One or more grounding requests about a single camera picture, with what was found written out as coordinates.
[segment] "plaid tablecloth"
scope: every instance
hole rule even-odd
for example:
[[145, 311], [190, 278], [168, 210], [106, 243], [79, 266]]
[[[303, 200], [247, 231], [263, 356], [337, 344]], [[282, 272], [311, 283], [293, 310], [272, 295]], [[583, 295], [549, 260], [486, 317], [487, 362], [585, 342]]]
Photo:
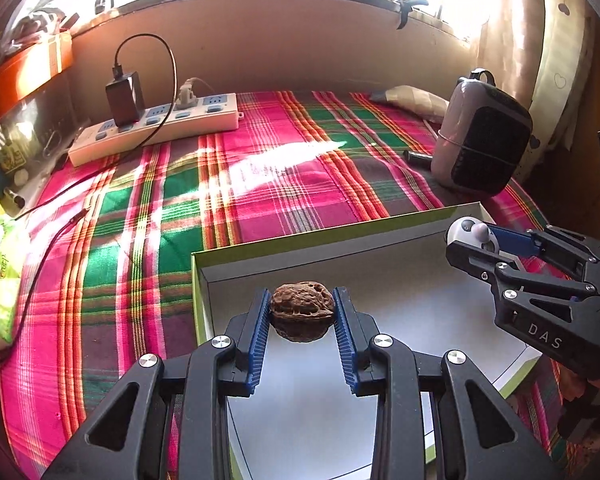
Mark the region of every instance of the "plaid tablecloth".
[[[245, 117], [237, 131], [145, 148], [30, 216], [21, 306], [51, 237], [90, 208], [51, 251], [22, 337], [0, 370], [6, 431], [31, 478], [142, 354], [195, 348], [193, 251], [471, 200], [405, 163], [406, 147], [434, 147], [419, 119], [363, 94], [266, 92], [241, 94], [238, 103]], [[67, 165], [43, 199], [112, 160]], [[545, 223], [513, 182], [484, 206], [503, 226]], [[526, 264], [541, 270], [537, 260]], [[517, 395], [518, 411], [566, 463], [575, 450], [555, 433], [557, 372], [548, 360], [539, 368]], [[173, 430], [172, 450], [175, 423]]]

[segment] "white toy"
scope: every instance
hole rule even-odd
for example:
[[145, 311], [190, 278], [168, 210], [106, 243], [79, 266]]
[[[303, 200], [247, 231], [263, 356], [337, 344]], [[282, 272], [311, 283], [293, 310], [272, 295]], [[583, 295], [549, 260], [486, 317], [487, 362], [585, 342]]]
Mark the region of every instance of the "white toy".
[[472, 216], [463, 216], [451, 224], [445, 235], [446, 244], [459, 241], [499, 254], [500, 245], [489, 226]]

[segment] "black power adapter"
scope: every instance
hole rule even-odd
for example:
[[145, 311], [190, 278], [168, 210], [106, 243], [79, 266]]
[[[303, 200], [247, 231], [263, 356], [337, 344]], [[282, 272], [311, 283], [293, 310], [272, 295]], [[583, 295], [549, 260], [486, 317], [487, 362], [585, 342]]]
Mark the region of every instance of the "black power adapter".
[[107, 100], [116, 126], [121, 128], [137, 123], [144, 114], [144, 98], [138, 72], [124, 74], [116, 61], [113, 81], [107, 84]]

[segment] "walnut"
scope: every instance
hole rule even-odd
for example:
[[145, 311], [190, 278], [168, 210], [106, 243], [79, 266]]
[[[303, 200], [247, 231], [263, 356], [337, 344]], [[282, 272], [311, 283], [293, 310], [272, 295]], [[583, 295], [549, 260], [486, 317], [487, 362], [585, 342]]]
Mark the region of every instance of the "walnut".
[[271, 324], [279, 335], [296, 343], [320, 339], [335, 321], [335, 303], [317, 282], [280, 285], [269, 304]]

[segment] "white power strip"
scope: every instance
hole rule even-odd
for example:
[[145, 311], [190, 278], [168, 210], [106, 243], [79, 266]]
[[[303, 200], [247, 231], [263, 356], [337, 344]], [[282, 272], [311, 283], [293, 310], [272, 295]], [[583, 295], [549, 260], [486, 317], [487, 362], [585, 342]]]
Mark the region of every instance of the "white power strip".
[[[122, 128], [117, 127], [113, 119], [85, 128], [69, 148], [72, 164], [80, 166], [103, 156], [132, 150], [157, 128], [168, 110], [169, 105], [148, 108], [137, 123]], [[241, 117], [243, 115], [238, 112], [235, 94], [198, 98], [196, 105], [191, 108], [174, 109], [147, 145], [236, 130], [238, 118]]]

